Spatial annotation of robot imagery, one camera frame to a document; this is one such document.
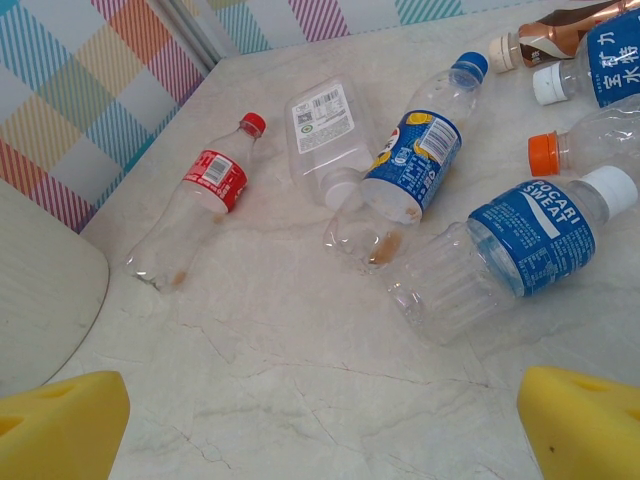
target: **yellow sponge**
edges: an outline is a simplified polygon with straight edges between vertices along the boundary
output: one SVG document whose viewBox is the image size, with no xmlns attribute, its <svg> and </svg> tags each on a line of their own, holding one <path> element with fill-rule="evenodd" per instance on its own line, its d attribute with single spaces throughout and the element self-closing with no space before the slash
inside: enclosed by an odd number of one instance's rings
<svg viewBox="0 0 640 480">
<path fill-rule="evenodd" d="M 640 479 L 640 388 L 532 367 L 518 411 L 545 480 Z"/>
<path fill-rule="evenodd" d="M 117 372 L 0 399 L 0 479 L 105 480 L 128 419 Z"/>
</svg>

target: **plastic bottle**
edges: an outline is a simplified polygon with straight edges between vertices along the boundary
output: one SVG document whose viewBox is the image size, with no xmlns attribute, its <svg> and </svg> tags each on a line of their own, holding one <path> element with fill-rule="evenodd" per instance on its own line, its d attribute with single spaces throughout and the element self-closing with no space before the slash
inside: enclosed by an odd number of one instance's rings
<svg viewBox="0 0 640 480">
<path fill-rule="evenodd" d="M 476 111 L 487 60 L 462 55 L 427 80 L 373 167 L 331 220 L 324 243 L 371 271 L 401 253 L 453 159 Z"/>
<path fill-rule="evenodd" d="M 600 107 L 640 93 L 640 18 L 628 11 L 584 36 L 573 61 L 554 63 L 533 75 L 541 105 L 588 97 Z"/>
<path fill-rule="evenodd" d="M 445 344 L 586 265 L 597 230 L 636 203 L 638 178 L 605 165 L 524 182 L 387 269 L 388 291 L 421 336 Z"/>
<path fill-rule="evenodd" d="M 535 176 L 571 171 L 578 175 L 616 158 L 625 172 L 640 172 L 640 95 L 631 95 L 587 115 L 566 133 L 552 132 L 529 139 L 529 165 Z"/>
<path fill-rule="evenodd" d="M 125 270 L 160 292 L 184 281 L 198 246 L 230 212 L 247 184 L 251 153 L 266 123 L 248 113 L 238 129 L 202 151 L 149 233 L 127 256 Z"/>
<path fill-rule="evenodd" d="M 294 183 L 311 202 L 337 210 L 377 153 L 363 98 L 337 75 L 289 100 L 285 125 Z"/>
<path fill-rule="evenodd" d="M 507 33 L 489 44 L 491 69 L 497 73 L 522 65 L 535 67 L 553 60 L 573 58 L 582 37 L 599 23 L 640 6 L 640 0 L 573 2 L 578 8 L 561 9 L 522 25 L 518 33 Z"/>
</svg>

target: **colorful checkered pattern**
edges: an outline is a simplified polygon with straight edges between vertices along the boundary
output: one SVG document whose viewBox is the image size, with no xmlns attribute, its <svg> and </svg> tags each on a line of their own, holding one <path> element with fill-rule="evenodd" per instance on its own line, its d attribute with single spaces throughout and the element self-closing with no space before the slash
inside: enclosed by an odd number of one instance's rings
<svg viewBox="0 0 640 480">
<path fill-rule="evenodd" d="M 0 177 L 79 232 L 201 68 L 147 0 L 0 0 Z"/>
<path fill-rule="evenodd" d="M 183 0 L 194 8 L 197 5 L 194 17 L 198 23 L 208 23 L 213 36 L 221 39 L 222 56 L 531 1 L 536 0 Z"/>
</svg>

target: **red bottle label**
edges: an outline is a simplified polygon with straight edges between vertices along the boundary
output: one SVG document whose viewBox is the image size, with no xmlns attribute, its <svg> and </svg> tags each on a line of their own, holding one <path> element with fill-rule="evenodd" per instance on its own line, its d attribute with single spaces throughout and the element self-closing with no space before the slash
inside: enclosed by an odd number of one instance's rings
<svg viewBox="0 0 640 480">
<path fill-rule="evenodd" d="M 247 175 L 236 162 L 213 150 L 203 151 L 183 180 L 203 186 L 231 211 L 247 185 Z"/>
</svg>

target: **barcode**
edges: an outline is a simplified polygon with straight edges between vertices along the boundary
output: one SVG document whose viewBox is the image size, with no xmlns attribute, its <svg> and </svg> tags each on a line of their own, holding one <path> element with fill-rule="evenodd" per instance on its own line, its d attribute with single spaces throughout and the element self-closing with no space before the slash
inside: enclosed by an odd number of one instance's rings
<svg viewBox="0 0 640 480">
<path fill-rule="evenodd" d="M 447 159 L 447 155 L 458 139 L 456 131 L 446 122 L 435 119 L 422 142 L 420 148 L 426 150 L 435 157 L 435 160 L 442 164 Z"/>
<path fill-rule="evenodd" d="M 310 122 L 311 120 L 313 120 L 313 115 L 311 115 L 311 112 L 298 115 L 298 125 L 302 125 L 303 123 Z"/>
<path fill-rule="evenodd" d="M 313 106 L 318 108 L 318 107 L 324 105 L 325 103 L 330 102 L 334 98 L 337 98 L 338 95 L 340 95 L 340 92 L 338 91 L 338 89 L 335 89 L 335 90 L 327 93 L 326 95 L 322 95 L 321 97 L 315 98 L 313 100 Z"/>
<path fill-rule="evenodd" d="M 207 171 L 202 174 L 203 178 L 210 183 L 213 183 L 216 187 L 220 185 L 220 182 L 224 179 L 225 175 L 231 168 L 231 162 L 226 158 L 217 156 Z"/>
</svg>

